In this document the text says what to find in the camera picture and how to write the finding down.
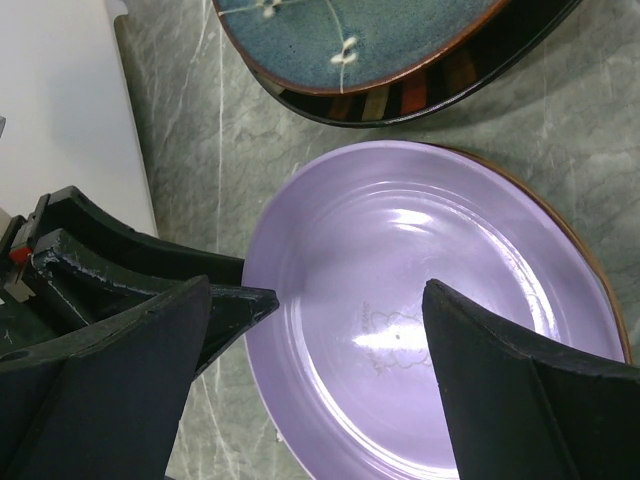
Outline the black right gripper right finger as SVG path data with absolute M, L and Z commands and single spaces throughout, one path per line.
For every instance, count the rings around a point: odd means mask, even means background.
M 460 478 L 638 478 L 638 367 L 546 338 L 439 280 L 422 309 Z

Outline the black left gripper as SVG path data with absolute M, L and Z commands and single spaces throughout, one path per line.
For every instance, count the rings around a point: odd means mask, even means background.
M 202 276 L 211 309 L 201 374 L 278 309 L 274 291 L 239 285 L 243 266 L 240 258 L 138 232 L 75 186 L 45 194 L 1 234 L 1 348 L 69 334 Z

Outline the dark blue floral plate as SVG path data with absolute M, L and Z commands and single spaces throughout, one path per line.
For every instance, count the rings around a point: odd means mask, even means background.
M 492 0 L 226 0 L 229 40 L 261 76 L 311 95 L 356 93 L 424 66 L 506 7 Z

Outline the lavender round plate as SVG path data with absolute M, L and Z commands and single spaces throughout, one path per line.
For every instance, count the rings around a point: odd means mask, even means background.
M 433 144 L 333 150 L 271 200 L 242 276 L 279 300 L 247 333 L 247 353 L 310 477 L 457 477 L 422 321 L 434 278 L 541 335 L 625 362 L 598 279 L 509 181 Z

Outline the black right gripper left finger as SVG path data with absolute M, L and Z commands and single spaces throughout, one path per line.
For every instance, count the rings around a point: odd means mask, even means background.
M 2 355 L 2 478 L 164 478 L 210 304 L 195 277 Z

